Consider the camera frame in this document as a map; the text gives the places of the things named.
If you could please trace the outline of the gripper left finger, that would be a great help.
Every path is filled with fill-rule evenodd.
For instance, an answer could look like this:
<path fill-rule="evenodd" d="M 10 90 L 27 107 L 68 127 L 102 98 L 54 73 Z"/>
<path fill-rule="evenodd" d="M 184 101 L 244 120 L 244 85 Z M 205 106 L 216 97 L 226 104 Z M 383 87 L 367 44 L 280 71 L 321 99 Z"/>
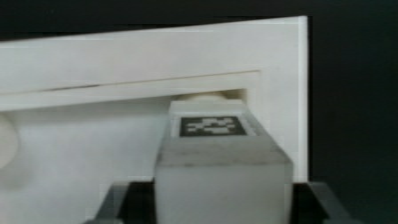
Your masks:
<path fill-rule="evenodd" d="M 82 224 L 159 224 L 154 182 L 111 186 L 97 216 Z"/>

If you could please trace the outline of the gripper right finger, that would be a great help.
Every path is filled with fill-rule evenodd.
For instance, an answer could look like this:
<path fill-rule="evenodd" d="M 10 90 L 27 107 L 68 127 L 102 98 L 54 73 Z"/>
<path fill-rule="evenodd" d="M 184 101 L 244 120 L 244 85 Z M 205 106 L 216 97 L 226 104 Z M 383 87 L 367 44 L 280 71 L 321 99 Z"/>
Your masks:
<path fill-rule="evenodd" d="M 353 217 L 326 182 L 294 185 L 290 224 L 363 224 Z"/>

